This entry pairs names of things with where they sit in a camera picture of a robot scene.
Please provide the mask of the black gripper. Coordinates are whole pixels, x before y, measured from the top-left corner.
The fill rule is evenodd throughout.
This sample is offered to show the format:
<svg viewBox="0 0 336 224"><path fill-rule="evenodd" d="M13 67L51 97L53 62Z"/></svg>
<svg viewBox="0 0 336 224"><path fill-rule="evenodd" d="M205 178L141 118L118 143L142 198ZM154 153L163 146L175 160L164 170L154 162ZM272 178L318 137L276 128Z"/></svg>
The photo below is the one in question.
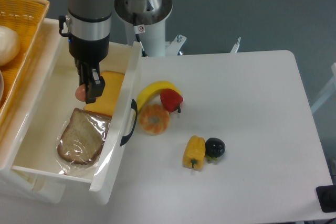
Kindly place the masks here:
<svg viewBox="0 0 336 224"><path fill-rule="evenodd" d="M102 96L105 80L96 67L108 54L110 17L79 19L74 15L58 17L59 34L68 38L70 54L77 60L75 66L79 85L85 86L85 103L90 104Z"/></svg>

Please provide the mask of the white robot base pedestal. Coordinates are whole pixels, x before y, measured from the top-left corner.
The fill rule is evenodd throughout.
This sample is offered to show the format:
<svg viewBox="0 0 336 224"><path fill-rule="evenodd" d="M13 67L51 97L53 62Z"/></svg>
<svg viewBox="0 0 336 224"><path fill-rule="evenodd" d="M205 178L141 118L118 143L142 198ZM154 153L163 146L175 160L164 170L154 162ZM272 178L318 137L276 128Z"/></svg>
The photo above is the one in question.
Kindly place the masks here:
<svg viewBox="0 0 336 224"><path fill-rule="evenodd" d="M127 42L141 44L142 57L180 56L186 37L178 34L166 40L166 20L172 0L115 0L117 16L124 23Z"/></svg>

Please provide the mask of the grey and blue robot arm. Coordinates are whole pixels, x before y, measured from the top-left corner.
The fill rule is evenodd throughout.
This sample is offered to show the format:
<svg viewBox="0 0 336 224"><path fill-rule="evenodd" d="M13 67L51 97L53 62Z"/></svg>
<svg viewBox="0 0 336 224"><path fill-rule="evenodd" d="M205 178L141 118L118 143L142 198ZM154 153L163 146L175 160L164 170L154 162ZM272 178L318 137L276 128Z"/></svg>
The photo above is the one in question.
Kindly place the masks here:
<svg viewBox="0 0 336 224"><path fill-rule="evenodd" d="M82 93L78 100L94 103L105 81L99 63L107 56L113 0L68 0L68 14L59 16L59 34L68 39Z"/></svg>

